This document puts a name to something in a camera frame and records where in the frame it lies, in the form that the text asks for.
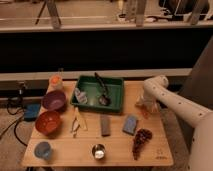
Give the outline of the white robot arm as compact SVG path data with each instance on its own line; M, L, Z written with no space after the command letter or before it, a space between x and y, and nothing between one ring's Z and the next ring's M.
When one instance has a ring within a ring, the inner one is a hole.
M213 110L169 91L168 85L165 75L145 79L136 105L153 109L160 101L193 127L187 171L213 171Z

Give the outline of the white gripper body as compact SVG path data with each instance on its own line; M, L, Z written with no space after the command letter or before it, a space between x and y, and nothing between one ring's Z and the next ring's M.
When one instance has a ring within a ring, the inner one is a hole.
M137 107L144 107L150 113L158 112L157 102L154 98L151 97L139 96L135 105Z

